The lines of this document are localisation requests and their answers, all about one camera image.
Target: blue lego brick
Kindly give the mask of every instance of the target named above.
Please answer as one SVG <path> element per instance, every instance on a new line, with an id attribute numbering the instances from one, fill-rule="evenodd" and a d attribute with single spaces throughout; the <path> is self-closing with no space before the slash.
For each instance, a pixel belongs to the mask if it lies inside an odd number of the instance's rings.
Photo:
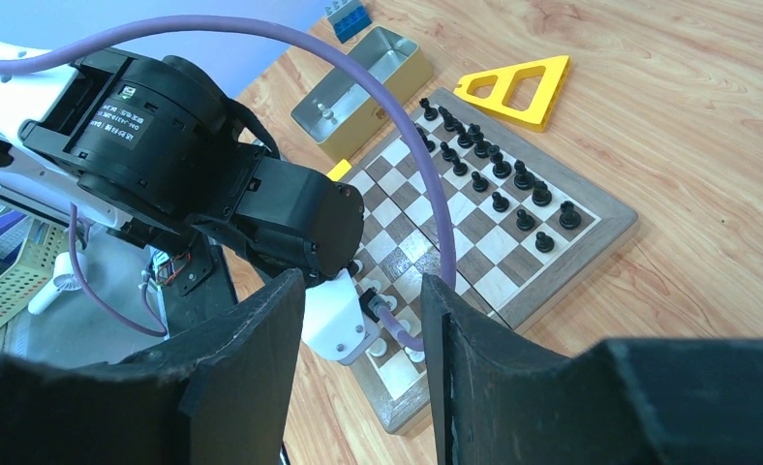
<path id="1" fill-rule="evenodd" d="M 336 38 L 343 44 L 372 22 L 367 15 L 367 10 L 364 7 L 358 7 L 347 17 L 334 24 L 333 30 L 336 31 Z"/>

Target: chessboard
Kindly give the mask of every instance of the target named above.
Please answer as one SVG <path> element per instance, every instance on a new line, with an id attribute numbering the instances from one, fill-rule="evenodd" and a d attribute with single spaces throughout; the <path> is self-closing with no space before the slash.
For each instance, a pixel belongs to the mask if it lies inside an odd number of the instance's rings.
<path id="1" fill-rule="evenodd" d="M 430 108 L 446 109 L 460 121 L 467 136 L 485 140 L 473 146 L 463 140 L 464 148 L 457 130 L 445 129 L 443 115 L 428 120 L 422 107 L 411 114 L 432 142 L 428 146 L 435 145 L 431 156 L 454 225 L 456 292 L 494 321 L 523 332 L 634 234 L 638 216 L 449 91 L 438 89 L 428 100 Z M 444 159 L 442 142 L 458 162 Z M 489 156 L 475 155 L 488 144 L 498 147 Z M 494 153 L 499 153 L 497 164 L 490 159 Z M 522 182 L 516 180 L 519 160 L 526 169 Z M 458 167 L 462 164 L 466 170 Z M 507 168 L 510 174 L 504 175 Z M 529 189 L 528 174 L 535 181 Z M 474 177 L 486 179 L 487 188 L 481 190 Z M 419 336 L 421 276 L 438 274 L 440 252 L 424 181 L 399 132 L 394 130 L 341 180 L 361 192 L 365 202 L 356 254 L 364 266 L 354 276 L 356 287 L 360 294 L 377 289 L 396 318 L 409 322 L 410 333 Z M 384 328 L 381 338 L 386 352 L 365 354 L 351 370 L 384 429 L 406 434 L 429 415 L 426 366 L 413 362 Z"/>

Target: white fan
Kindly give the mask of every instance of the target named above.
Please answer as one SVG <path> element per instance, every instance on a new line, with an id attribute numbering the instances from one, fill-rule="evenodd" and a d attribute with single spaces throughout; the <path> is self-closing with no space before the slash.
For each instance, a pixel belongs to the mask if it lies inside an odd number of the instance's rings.
<path id="1" fill-rule="evenodd" d="M 88 259 L 76 252 L 79 260 L 79 267 L 82 268 L 82 275 L 88 279 Z M 53 303 L 56 298 L 66 291 L 79 291 L 82 286 L 74 276 L 74 269 L 71 266 L 71 256 L 68 252 L 59 254 L 53 264 L 53 277 L 48 283 L 40 289 L 39 293 L 28 302 L 28 312 L 32 315 L 39 315 Z"/>

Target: wooden chessboard frame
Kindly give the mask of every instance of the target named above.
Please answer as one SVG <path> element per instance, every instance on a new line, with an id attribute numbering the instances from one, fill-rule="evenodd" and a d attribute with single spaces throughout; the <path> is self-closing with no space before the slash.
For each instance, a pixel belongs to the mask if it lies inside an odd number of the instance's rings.
<path id="1" fill-rule="evenodd" d="M 529 169 L 577 200 L 600 219 L 521 291 L 520 302 L 515 299 L 515 305 L 502 309 L 500 314 L 512 329 L 523 333 L 635 234 L 638 214 L 450 91 L 439 88 L 429 99 L 434 107 L 445 107 L 462 122 L 478 124 L 485 138 L 497 143 L 504 152 L 523 160 Z M 419 119 L 423 111 L 422 108 L 417 108 L 411 113 L 411 120 Z M 399 137 L 399 131 L 394 129 L 344 178 L 352 179 L 358 171 L 365 170 Z M 426 376 L 421 377 L 414 388 L 394 400 L 379 380 L 368 357 L 361 356 L 351 365 L 351 370 L 386 432 L 407 434 L 429 416 L 430 395 Z"/>

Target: blue wall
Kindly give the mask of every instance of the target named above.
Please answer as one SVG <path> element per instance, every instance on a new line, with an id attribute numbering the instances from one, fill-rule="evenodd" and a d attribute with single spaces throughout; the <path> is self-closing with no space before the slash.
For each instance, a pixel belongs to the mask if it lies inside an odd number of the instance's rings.
<path id="1" fill-rule="evenodd" d="M 166 15 L 246 16 L 307 31 L 327 0 L 0 0 L 0 41 L 56 48 L 126 22 Z M 210 32 L 147 37 L 119 48 L 153 58 L 179 55 L 203 68 L 231 97 L 253 82 L 287 46 Z"/>

